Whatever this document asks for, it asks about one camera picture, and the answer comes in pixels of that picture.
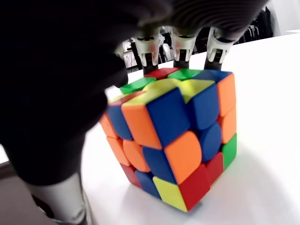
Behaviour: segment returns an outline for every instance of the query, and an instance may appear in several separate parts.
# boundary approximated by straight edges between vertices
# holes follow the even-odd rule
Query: yellow sticker
[[[163,202],[187,212],[187,207],[182,198],[179,187],[158,177],[153,177],[153,182]]]
[[[188,103],[192,97],[199,94],[215,82],[211,80],[185,80],[179,85],[184,102]]]
[[[146,105],[154,99],[177,88],[180,83],[181,81],[177,79],[163,79],[152,82],[144,87],[143,91],[145,91],[145,93],[125,102],[122,106]]]

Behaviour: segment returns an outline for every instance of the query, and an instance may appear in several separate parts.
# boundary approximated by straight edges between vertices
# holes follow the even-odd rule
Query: cube face
[[[126,84],[125,86],[121,87],[120,90],[123,94],[133,93],[138,90],[142,90],[147,84],[156,81],[154,77],[143,77],[133,83]]]
[[[214,122],[209,128],[199,132],[198,138],[202,148],[202,162],[208,162],[217,154],[221,146],[222,131],[220,125]]]
[[[158,190],[157,190],[156,186],[154,185],[152,173],[150,173],[150,172],[145,173],[145,172],[136,170],[135,175],[136,175],[137,179],[139,180],[139,182],[142,186],[142,189],[145,192],[149,193],[150,195],[152,195],[158,199],[161,199],[161,197],[158,193]]]
[[[237,152],[234,74],[163,68],[122,87],[100,121],[128,180],[191,210]]]
[[[120,163],[125,175],[127,176],[128,180],[130,183],[132,183],[133,185],[137,186],[138,188],[142,188],[139,180],[137,179],[136,175],[135,175],[135,171],[136,169],[131,165],[131,166],[127,166],[127,165],[123,165],[122,163]]]
[[[175,71],[180,70],[179,68],[162,68],[157,69],[151,73],[146,74],[144,77],[154,77],[158,80],[166,79],[169,74],[174,73]]]

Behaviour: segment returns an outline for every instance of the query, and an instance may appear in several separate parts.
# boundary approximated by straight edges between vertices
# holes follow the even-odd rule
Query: black sleeve
[[[128,81],[113,51],[137,20],[108,18],[99,3],[0,8],[0,143],[24,181],[58,183],[80,170],[85,134],[107,105],[105,88]]]

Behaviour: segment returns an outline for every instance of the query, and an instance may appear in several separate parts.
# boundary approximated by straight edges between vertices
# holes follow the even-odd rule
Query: white surface
[[[291,33],[300,33],[300,30],[287,30],[286,32],[291,32]]]
[[[300,29],[300,0],[272,0],[267,6],[276,14],[281,35],[290,34],[286,30]],[[278,27],[276,22],[273,23],[277,35]]]
[[[223,70],[236,77],[238,155],[189,213],[130,185],[96,125],[87,134],[82,180],[98,223],[300,225],[299,41],[292,34],[234,45],[226,56]],[[190,68],[203,68],[204,61],[205,53],[194,55]],[[129,82],[141,76],[131,73]],[[120,91],[106,93],[112,98]]]

